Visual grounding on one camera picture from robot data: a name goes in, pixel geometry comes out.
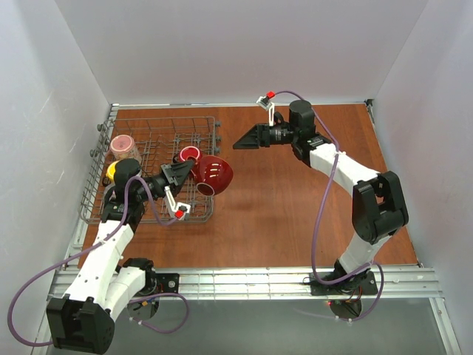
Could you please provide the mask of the red floral mug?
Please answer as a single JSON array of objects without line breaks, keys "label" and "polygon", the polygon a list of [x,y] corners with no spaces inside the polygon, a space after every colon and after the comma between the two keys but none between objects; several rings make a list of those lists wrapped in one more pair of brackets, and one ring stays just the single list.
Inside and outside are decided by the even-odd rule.
[{"label": "red floral mug", "polygon": [[234,177],[229,163],[214,155],[203,156],[191,171],[197,191],[207,197],[224,192]]}]

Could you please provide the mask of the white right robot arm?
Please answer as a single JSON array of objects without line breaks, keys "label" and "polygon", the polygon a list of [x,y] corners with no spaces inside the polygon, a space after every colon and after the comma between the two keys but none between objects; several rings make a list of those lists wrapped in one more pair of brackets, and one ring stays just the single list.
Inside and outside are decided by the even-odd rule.
[{"label": "white right robot arm", "polygon": [[309,101],[298,99],[289,105],[289,118],[276,112],[271,95],[261,96],[257,105],[268,113],[266,124],[257,124],[245,133],[234,149],[258,149],[289,144],[306,166],[328,176],[352,198],[354,235],[325,277],[313,276],[313,283],[342,287],[354,285],[373,264],[381,247],[409,221],[399,177],[365,167],[339,149],[331,133],[317,131],[321,119]]}]

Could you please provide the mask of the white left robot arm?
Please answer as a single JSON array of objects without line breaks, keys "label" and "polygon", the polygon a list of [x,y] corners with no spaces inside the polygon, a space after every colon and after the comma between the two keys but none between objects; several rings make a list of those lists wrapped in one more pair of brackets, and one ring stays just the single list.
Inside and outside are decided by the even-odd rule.
[{"label": "white left robot arm", "polygon": [[47,320],[56,348],[104,354],[109,349],[120,313],[131,305],[150,307],[154,314],[161,297],[176,297],[176,287],[154,271],[146,258],[121,257],[135,235],[145,208],[153,211],[163,199],[171,221],[184,220],[190,206],[175,197],[194,162],[163,164],[156,175],[143,176],[134,158],[115,161],[107,169],[111,185],[105,194],[95,241],[84,264],[62,297],[47,305]]}]

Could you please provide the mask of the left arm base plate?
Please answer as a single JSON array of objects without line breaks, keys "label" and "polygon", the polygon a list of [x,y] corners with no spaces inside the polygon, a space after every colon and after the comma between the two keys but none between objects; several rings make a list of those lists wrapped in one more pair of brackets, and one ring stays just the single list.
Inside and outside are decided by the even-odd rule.
[{"label": "left arm base plate", "polygon": [[145,286],[135,294],[135,297],[162,293],[177,294],[179,285],[180,275],[178,273],[156,273],[152,271],[146,274]]}]

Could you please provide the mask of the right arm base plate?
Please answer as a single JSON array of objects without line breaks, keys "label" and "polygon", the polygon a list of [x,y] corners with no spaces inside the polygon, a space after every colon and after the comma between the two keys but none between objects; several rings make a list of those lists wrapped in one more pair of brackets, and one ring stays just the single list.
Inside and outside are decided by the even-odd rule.
[{"label": "right arm base plate", "polygon": [[375,276],[370,269],[334,285],[321,284],[316,280],[313,274],[309,274],[302,280],[302,284],[310,286],[310,294],[313,296],[350,296],[351,294],[374,296],[378,294]]}]

